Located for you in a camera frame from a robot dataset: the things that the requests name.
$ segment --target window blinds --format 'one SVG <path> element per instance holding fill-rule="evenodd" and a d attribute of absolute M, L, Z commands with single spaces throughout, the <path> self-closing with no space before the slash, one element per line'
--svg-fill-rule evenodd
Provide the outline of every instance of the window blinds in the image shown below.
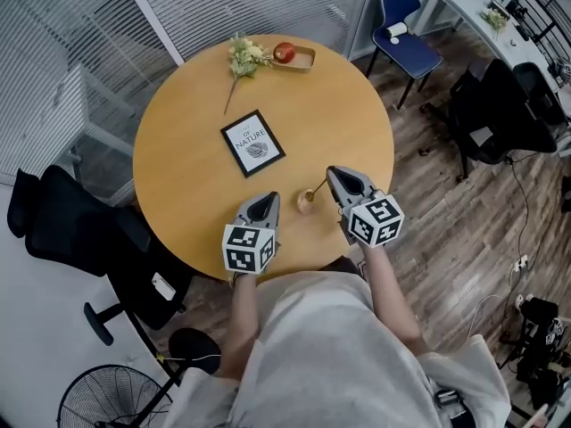
<path fill-rule="evenodd" d="M 71 172 L 73 161 L 94 194 L 129 181 L 130 159 L 84 127 L 132 144 L 142 110 L 176 68 L 135 1 L 0 0 L 0 30 L 0 182 L 51 163 Z"/>
<path fill-rule="evenodd" d="M 349 55 L 365 0 L 146 0 L 184 60 L 235 32 L 306 37 Z"/>

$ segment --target blue chair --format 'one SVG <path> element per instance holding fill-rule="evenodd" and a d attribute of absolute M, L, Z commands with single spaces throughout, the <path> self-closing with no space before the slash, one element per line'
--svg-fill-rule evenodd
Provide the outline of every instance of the blue chair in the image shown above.
<path fill-rule="evenodd" d="M 443 58 L 416 35 L 409 33 L 399 35 L 399 44 L 393 45 L 389 37 L 385 34 L 388 27 L 399 22 L 404 22 L 404 19 L 409 14 L 420 8 L 420 2 L 418 0 L 381 0 L 380 7 L 383 22 L 373 31 L 371 36 L 377 48 L 375 49 L 365 76 L 368 78 L 371 70 L 373 70 L 373 65 L 377 60 L 379 51 L 383 51 L 391 60 L 391 63 L 395 62 L 399 65 L 399 67 L 410 76 L 409 84 L 404 90 L 401 101 L 397 106 L 397 110 L 399 110 L 409 94 L 414 81 L 422 78 L 422 82 L 418 88 L 420 92 L 428 81 L 432 70 L 441 64 Z"/>

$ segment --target electric fan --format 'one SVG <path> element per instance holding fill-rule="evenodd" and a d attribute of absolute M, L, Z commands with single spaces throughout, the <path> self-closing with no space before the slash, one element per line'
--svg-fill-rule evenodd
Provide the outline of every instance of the electric fan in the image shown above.
<path fill-rule="evenodd" d="M 163 389 L 130 367 L 94 367 L 73 381 L 63 394 L 58 427 L 160 428 L 172 403 Z"/>
<path fill-rule="evenodd" d="M 170 387 L 189 367 L 214 374 L 220 349 L 206 333 L 180 328 L 169 338 L 169 353 L 178 369 L 162 386 L 136 369 L 104 365 L 89 369 L 63 394 L 58 428 L 161 428 L 172 399 Z"/>

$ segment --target fan grille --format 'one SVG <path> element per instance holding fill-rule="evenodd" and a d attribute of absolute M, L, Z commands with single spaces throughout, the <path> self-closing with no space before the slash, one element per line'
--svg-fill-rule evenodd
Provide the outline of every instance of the fan grille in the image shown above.
<path fill-rule="evenodd" d="M 58 426 L 126 426 L 151 402 L 161 389 L 149 376 L 126 366 L 105 365 L 86 371 L 62 398 Z M 141 427 L 161 427 L 170 407 L 165 395 Z"/>

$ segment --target apple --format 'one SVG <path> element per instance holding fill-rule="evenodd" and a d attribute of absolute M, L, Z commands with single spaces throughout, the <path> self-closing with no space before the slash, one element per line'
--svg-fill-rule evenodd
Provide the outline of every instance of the apple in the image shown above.
<path fill-rule="evenodd" d="M 289 63 L 295 57 L 295 46 L 291 43 L 280 43 L 274 49 L 274 59 L 280 63 Z"/>

